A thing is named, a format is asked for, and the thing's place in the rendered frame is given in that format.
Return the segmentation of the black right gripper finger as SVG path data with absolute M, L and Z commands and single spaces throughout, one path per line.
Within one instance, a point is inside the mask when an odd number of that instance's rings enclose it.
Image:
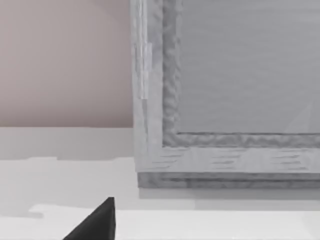
M 108 197 L 62 240 L 115 240 L 115 198 Z

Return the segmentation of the grey wooden cabinet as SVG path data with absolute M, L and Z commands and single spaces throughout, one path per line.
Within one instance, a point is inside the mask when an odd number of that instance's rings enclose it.
M 319 133 L 179 131 L 183 0 L 130 0 L 139 188 L 320 189 Z

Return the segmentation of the grey cabinet door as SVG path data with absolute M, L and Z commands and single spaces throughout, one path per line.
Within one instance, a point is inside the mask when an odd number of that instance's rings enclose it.
M 143 0 L 146 170 L 320 174 L 320 0 Z

